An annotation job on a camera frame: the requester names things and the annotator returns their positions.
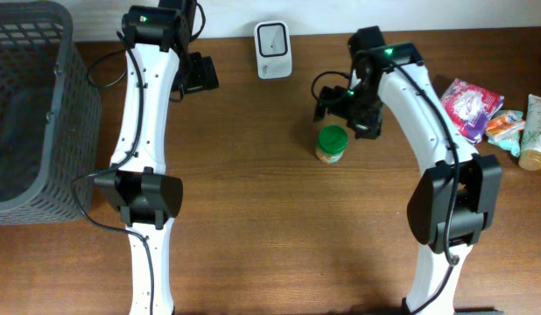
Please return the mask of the green lid jar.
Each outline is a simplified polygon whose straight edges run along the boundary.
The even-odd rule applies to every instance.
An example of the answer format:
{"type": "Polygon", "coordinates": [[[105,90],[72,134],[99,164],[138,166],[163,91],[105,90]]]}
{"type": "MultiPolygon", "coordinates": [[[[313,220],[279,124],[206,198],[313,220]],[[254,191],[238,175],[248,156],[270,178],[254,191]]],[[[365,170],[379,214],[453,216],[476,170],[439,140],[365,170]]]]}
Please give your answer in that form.
{"type": "Polygon", "coordinates": [[[347,146],[347,132],[341,126],[329,125],[318,135],[315,154],[321,162],[334,164],[342,158],[347,146]]]}

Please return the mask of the red purple tissue pack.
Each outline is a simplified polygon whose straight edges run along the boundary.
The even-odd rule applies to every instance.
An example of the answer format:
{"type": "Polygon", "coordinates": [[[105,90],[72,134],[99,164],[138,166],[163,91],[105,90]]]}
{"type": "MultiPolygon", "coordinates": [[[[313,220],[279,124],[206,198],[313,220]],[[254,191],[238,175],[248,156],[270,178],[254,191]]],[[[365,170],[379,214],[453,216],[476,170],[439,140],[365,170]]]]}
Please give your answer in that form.
{"type": "Polygon", "coordinates": [[[504,96],[454,79],[440,101],[457,130],[468,142],[478,144],[491,117],[502,107],[504,96]]]}

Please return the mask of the orange Kleenex tissue pack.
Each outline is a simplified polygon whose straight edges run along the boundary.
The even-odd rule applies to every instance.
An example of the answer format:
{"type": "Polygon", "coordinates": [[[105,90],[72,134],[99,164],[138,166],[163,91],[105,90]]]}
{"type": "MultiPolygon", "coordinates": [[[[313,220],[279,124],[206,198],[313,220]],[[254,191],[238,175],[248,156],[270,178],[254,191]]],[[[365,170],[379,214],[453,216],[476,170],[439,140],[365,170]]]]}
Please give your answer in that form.
{"type": "Polygon", "coordinates": [[[514,110],[506,110],[488,122],[485,135],[490,140],[497,142],[523,130],[524,126],[523,113],[518,114],[514,110]]]}

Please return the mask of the mint green wipes pack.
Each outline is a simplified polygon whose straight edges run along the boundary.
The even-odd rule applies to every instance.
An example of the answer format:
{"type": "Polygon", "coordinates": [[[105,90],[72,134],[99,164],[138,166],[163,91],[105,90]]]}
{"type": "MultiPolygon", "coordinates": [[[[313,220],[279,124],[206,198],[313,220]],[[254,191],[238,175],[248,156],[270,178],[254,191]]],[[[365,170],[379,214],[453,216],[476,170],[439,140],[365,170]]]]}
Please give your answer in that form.
{"type": "MultiPolygon", "coordinates": [[[[499,110],[495,113],[493,118],[497,115],[500,115],[506,110],[499,110]]],[[[520,154],[520,131],[518,131],[516,134],[508,136],[500,141],[492,141],[488,139],[488,142],[490,144],[494,144],[499,146],[500,148],[509,151],[514,157],[518,158],[520,154]]]]}

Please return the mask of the white floral cream tube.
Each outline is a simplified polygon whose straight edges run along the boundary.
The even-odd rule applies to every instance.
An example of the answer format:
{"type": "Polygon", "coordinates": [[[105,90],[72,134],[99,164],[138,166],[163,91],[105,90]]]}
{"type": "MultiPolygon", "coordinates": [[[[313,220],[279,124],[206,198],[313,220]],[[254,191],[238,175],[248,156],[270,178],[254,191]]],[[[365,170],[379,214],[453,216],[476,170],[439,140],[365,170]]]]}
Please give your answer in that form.
{"type": "Polygon", "coordinates": [[[528,171],[541,169],[541,97],[533,94],[528,95],[528,111],[518,163],[528,171]]]}

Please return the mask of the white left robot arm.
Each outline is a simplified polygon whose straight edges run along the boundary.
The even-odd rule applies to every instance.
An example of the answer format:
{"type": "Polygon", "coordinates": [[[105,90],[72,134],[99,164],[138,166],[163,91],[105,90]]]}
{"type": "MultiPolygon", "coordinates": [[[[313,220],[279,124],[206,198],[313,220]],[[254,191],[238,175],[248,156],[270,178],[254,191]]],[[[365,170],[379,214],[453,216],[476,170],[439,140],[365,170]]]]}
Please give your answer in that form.
{"type": "Polygon", "coordinates": [[[200,34],[196,18],[206,16],[195,0],[133,5],[122,18],[126,59],[123,119],[109,168],[93,181],[119,213],[130,242],[132,314],[173,314],[169,249],[184,196],[180,178],[166,172],[165,132],[173,95],[219,86],[213,61],[189,45],[200,34]]]}

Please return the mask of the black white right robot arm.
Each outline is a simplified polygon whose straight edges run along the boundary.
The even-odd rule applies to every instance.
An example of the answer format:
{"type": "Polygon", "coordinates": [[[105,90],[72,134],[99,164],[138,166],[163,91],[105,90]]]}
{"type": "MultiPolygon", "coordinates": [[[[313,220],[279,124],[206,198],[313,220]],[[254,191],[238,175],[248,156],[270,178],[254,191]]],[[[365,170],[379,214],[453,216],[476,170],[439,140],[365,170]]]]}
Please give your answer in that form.
{"type": "Polygon", "coordinates": [[[420,180],[407,205],[418,261],[402,314],[455,314],[453,297],[464,262],[493,223],[502,180],[494,155],[483,156],[453,125],[412,42],[389,45],[376,26],[348,40],[346,87],[313,93],[314,121],[332,114],[355,138],[376,139],[383,109],[397,119],[418,162],[420,180]]]}

